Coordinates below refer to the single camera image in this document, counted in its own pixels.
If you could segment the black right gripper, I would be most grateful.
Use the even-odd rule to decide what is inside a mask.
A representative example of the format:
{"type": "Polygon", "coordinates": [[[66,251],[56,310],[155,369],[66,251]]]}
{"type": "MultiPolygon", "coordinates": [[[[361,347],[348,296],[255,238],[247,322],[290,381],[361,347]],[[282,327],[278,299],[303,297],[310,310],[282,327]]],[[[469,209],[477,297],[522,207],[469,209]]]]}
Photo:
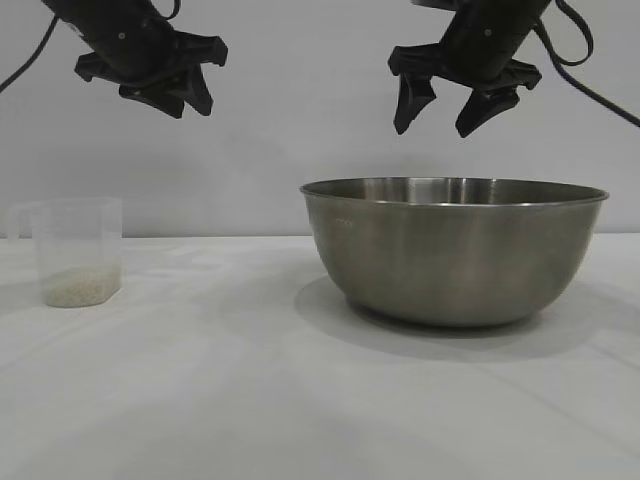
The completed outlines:
{"type": "Polygon", "coordinates": [[[439,42],[397,46],[388,60],[399,76],[394,127],[404,134],[433,101],[432,77],[475,89],[455,127],[466,138],[493,117],[520,101],[516,87],[535,88],[538,69],[514,59],[533,30],[547,1],[418,1],[418,6],[452,11],[454,16],[439,42]]]}

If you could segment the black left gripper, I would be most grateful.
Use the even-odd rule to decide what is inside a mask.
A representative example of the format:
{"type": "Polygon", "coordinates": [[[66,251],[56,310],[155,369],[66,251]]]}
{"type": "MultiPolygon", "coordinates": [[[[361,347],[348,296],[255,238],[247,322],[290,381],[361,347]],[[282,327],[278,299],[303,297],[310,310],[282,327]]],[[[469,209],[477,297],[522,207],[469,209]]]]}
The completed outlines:
{"type": "Polygon", "coordinates": [[[174,29],[150,1],[44,0],[44,4],[91,48],[75,65],[83,80],[119,84],[122,98],[175,119],[182,117],[185,105],[202,116],[211,115],[213,98],[200,65],[225,65],[228,47],[220,37],[174,29]],[[177,75],[178,84],[154,84],[177,75]]]}

